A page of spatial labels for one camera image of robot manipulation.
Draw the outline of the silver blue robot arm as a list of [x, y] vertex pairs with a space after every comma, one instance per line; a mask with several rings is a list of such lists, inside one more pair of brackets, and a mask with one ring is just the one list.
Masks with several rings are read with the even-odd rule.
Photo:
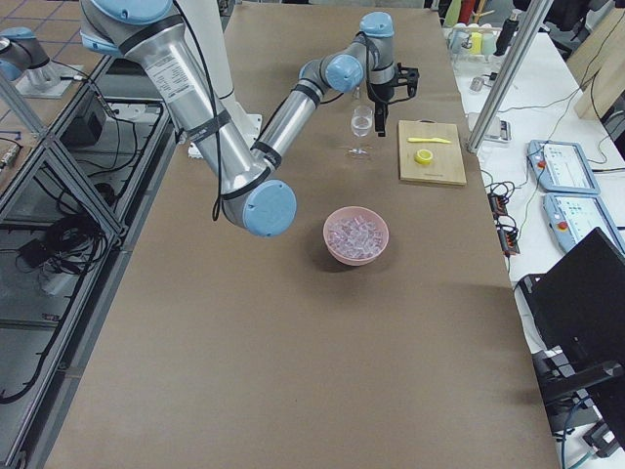
[[376, 131], [385, 133], [388, 101], [398, 83], [394, 24], [383, 12], [365, 15], [344, 50], [305, 64], [289, 95], [257, 139], [216, 91], [229, 78], [223, 25], [217, 7], [192, 1], [83, 1], [85, 47], [139, 64], [218, 178], [213, 215], [262, 237], [292, 224], [297, 200], [273, 172], [306, 122], [333, 89], [371, 86]]
[[7, 80], [15, 81], [29, 70], [44, 68], [50, 61], [30, 28], [16, 26], [1, 31], [1, 73]]

